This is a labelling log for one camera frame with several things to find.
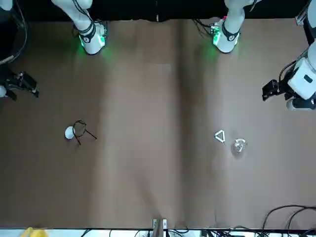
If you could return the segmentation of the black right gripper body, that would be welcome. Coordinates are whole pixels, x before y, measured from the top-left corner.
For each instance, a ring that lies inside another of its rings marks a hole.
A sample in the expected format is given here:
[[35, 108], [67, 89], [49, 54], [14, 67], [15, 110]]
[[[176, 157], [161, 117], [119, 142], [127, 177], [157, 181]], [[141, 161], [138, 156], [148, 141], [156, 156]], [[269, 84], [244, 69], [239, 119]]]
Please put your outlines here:
[[14, 73], [8, 67], [0, 68], [0, 91], [8, 92], [9, 90], [24, 90], [23, 87], [23, 76], [24, 71], [20, 71], [18, 73]]

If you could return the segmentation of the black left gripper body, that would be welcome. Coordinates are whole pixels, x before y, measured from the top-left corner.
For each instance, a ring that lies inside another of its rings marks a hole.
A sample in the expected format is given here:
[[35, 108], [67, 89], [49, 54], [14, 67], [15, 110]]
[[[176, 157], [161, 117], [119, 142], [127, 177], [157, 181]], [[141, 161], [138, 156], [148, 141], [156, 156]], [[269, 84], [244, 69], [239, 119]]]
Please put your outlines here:
[[289, 80], [293, 77], [293, 71], [287, 71], [284, 75], [279, 75], [277, 95], [293, 95], [294, 90], [288, 85]]

